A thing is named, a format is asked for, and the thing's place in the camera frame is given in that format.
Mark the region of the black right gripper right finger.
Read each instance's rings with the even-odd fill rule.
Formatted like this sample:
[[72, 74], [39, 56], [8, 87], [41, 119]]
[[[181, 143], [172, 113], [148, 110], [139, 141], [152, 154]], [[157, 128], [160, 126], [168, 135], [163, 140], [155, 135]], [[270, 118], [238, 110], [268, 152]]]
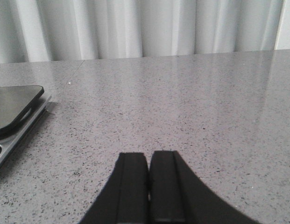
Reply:
[[155, 151], [150, 163], [153, 224], [254, 224], [212, 192], [177, 151]]

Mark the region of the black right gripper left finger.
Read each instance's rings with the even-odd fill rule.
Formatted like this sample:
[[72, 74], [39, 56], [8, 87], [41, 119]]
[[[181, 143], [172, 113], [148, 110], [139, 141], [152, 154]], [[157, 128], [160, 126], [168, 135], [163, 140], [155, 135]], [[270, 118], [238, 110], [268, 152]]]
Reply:
[[148, 166], [143, 153], [120, 153], [81, 224], [147, 224]]

